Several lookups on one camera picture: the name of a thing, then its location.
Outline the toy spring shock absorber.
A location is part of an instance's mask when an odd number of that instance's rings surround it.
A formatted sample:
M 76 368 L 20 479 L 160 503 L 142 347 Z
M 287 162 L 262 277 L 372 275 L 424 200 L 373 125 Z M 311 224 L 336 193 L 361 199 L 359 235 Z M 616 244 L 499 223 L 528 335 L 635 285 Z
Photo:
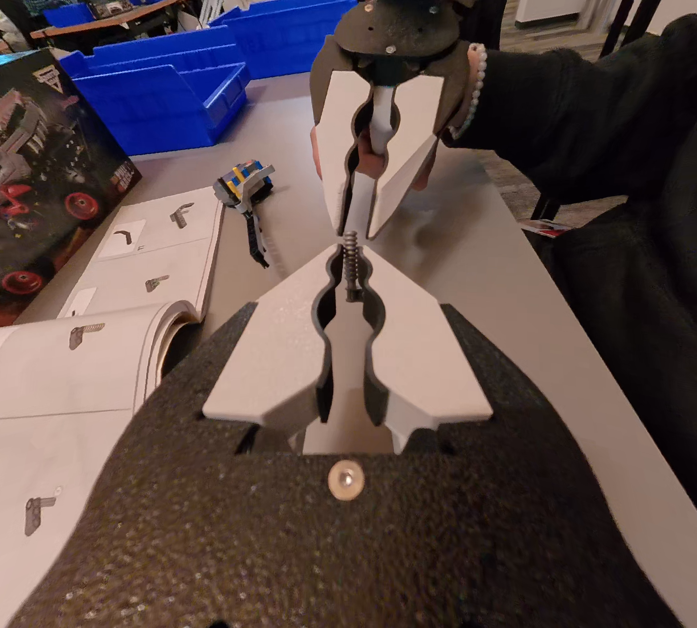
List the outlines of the toy spring shock absorber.
M 358 275 L 358 232 L 345 231 L 343 238 L 344 278 L 346 281 L 347 302 L 361 302 L 362 289 Z

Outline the wooden table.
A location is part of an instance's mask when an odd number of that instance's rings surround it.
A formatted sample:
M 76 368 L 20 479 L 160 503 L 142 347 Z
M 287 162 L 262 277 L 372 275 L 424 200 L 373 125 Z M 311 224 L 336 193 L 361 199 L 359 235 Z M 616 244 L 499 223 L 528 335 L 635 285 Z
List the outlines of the wooden table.
M 59 36 L 70 35 L 74 33 L 86 33 L 106 28 L 120 27 L 127 31 L 139 26 L 146 19 L 164 13 L 171 7 L 184 4 L 189 0 L 162 0 L 150 5 L 142 5 L 133 8 L 131 11 L 107 17 L 101 20 L 94 20 L 90 23 L 76 24 L 64 28 L 49 26 L 45 29 L 30 32 L 30 37 L 33 40 L 48 40 Z

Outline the person's right forearm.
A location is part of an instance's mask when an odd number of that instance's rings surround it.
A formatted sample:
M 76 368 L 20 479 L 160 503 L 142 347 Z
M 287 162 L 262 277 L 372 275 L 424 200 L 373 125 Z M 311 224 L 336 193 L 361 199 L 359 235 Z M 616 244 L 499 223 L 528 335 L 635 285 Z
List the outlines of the person's right forearm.
M 450 148 L 494 151 L 544 197 L 650 198 L 696 126 L 696 15 L 590 62 L 492 50 L 473 120 Z

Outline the red and white card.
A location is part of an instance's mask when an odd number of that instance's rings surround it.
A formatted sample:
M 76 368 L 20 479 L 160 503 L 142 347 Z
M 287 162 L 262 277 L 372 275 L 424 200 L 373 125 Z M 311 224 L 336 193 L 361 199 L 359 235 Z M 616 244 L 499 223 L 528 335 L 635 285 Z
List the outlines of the red and white card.
M 527 233 L 545 238 L 558 238 L 572 230 L 571 226 L 555 223 L 553 220 L 524 220 L 519 226 Z

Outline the toy truck box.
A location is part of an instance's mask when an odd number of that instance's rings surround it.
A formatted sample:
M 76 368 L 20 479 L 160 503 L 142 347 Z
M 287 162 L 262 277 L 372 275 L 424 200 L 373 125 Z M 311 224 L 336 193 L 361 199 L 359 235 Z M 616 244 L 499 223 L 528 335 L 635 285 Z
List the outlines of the toy truck box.
M 1 327 L 141 179 L 48 49 L 1 56 Z

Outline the large blue plastic bin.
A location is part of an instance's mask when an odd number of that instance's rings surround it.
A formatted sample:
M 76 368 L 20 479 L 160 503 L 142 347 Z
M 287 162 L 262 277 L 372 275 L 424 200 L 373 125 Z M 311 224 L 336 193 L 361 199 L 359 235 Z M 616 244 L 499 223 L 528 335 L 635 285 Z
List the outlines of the large blue plastic bin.
M 234 8 L 210 27 L 231 30 L 253 80 L 306 73 L 357 0 L 268 0 Z

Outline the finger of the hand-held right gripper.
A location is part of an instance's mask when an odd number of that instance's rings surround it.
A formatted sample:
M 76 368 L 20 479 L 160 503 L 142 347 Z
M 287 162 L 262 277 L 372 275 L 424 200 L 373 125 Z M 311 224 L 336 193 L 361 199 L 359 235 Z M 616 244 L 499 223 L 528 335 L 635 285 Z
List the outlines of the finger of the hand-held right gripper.
M 437 144 L 433 129 L 444 79 L 418 75 L 373 88 L 370 139 L 385 167 L 377 179 L 367 237 L 373 240 L 395 213 Z
M 353 172 L 376 176 L 376 165 L 366 165 L 362 139 L 355 131 L 357 114 L 371 101 L 371 86 L 354 71 L 333 71 L 315 138 L 323 196 L 330 222 L 343 235 L 351 205 Z

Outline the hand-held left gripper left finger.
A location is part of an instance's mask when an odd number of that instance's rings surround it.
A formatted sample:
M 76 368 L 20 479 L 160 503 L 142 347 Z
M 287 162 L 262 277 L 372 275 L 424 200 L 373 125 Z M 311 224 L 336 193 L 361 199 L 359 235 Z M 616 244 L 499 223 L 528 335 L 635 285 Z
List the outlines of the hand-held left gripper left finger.
M 336 316 L 341 245 L 323 250 L 262 295 L 203 406 L 210 420 L 255 424 L 302 451 L 333 402 L 326 328 Z

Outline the person's right hand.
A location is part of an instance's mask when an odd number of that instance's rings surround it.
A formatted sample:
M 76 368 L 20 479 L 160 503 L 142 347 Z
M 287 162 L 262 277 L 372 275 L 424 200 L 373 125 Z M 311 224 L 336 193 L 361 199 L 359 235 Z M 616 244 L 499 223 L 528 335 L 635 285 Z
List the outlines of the person's right hand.
M 317 171 L 317 175 L 322 179 L 321 162 L 319 157 L 319 149 L 317 143 L 317 129 L 313 127 L 310 132 L 311 140 L 311 151 L 312 157 Z M 357 151 L 359 154 L 359 162 L 357 171 L 362 173 L 371 179 L 379 179 L 386 167 L 386 159 L 383 155 L 375 153 L 371 146 L 370 131 L 368 128 L 364 129 L 359 136 Z M 425 189 L 429 182 L 429 177 L 431 170 L 433 169 L 436 159 L 436 148 L 430 151 L 430 156 L 424 164 L 423 170 L 420 172 L 419 176 L 412 183 L 411 189 L 415 191 L 422 191 Z

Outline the open instruction booklet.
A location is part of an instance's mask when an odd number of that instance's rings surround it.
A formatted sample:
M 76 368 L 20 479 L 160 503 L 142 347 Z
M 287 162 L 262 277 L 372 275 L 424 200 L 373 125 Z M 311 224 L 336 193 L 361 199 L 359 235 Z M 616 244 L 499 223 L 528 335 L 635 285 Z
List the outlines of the open instruction booklet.
M 56 319 L 1 329 L 1 626 L 47 574 L 127 424 L 200 324 L 212 187 L 120 208 Z

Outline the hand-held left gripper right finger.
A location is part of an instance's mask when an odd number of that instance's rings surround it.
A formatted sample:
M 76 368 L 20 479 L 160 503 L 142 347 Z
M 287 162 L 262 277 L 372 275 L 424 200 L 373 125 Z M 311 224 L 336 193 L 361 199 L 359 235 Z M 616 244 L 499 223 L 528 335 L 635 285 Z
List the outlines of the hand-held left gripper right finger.
M 440 303 L 369 248 L 360 249 L 364 404 L 400 454 L 419 429 L 488 420 L 493 409 Z

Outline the grey toy brick assembly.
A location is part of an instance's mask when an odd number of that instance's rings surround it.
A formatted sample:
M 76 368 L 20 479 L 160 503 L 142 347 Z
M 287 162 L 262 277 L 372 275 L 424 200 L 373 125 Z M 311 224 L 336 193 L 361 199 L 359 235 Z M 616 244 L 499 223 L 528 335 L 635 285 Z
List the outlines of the grey toy brick assembly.
M 256 205 L 266 200 L 273 191 L 271 174 L 274 166 L 263 165 L 258 160 L 249 160 L 235 166 L 228 174 L 216 179 L 213 184 L 215 196 L 222 204 L 238 212 L 245 220 L 250 256 L 264 268 L 270 264 L 266 259 L 266 248 Z

